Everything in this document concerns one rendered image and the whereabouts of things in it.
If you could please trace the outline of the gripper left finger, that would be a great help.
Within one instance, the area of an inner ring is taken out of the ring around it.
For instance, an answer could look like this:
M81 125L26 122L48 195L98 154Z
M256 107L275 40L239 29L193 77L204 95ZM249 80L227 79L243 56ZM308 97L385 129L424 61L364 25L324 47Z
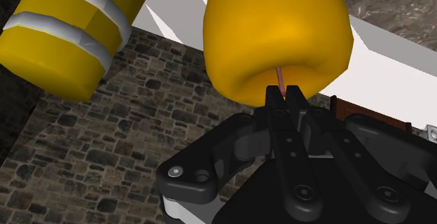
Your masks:
M265 209L283 212L296 221L315 221L324 203L314 179L299 129L309 104L300 88L285 94L269 86L265 106L253 114L237 113L162 163L156 172L162 211L168 221L218 221L227 217L230 203L218 192L257 157L266 159L263 176L271 187L256 184L254 197L267 200Z

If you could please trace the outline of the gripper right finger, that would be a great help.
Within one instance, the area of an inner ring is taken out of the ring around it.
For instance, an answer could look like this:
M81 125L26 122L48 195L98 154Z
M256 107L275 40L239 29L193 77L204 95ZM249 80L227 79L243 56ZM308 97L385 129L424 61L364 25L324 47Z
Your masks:
M307 153L330 153L361 206L385 224L437 224L437 199L424 191L437 185L437 145L364 114L344 122L310 106L300 88L286 89L292 120Z

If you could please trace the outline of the yellow apple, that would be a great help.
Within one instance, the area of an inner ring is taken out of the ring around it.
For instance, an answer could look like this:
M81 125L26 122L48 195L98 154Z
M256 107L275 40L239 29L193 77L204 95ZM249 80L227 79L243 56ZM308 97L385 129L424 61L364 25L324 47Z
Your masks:
M249 106L279 83L312 97L347 70L353 42L343 0L208 0L204 13L211 84Z

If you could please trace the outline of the brown wooden furniture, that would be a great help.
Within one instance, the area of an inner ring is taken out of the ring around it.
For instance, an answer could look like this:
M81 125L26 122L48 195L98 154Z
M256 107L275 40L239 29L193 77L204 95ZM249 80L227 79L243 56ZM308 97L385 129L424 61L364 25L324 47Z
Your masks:
M381 120L399 129L402 129L407 134L412 134L412 125L410 122L397 120L390 116L339 99L335 95L331 96L330 98L330 111L338 120L341 121L344 121L347 116L353 113L360 113L375 118L377 120Z

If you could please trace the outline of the yellow cylinder with white bands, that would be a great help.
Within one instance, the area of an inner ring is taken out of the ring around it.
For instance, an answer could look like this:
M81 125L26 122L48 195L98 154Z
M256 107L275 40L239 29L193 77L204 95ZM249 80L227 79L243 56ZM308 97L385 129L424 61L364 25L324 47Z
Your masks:
M52 95L86 102L144 2L21 0L0 35L0 64Z

